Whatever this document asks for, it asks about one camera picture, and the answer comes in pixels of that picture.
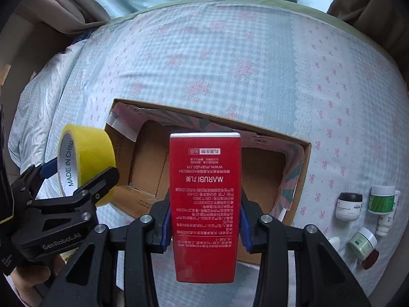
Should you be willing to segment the person's left hand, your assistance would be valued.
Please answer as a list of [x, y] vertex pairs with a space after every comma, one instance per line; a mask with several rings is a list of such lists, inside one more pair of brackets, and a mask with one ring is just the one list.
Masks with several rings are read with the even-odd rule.
[[51, 274], [57, 276], [65, 265], [64, 259], [57, 255], [53, 262], [53, 270], [41, 265], [30, 265], [27, 268], [16, 267], [11, 273], [11, 280], [23, 303], [27, 306], [39, 306], [43, 298], [35, 286], [46, 282]]

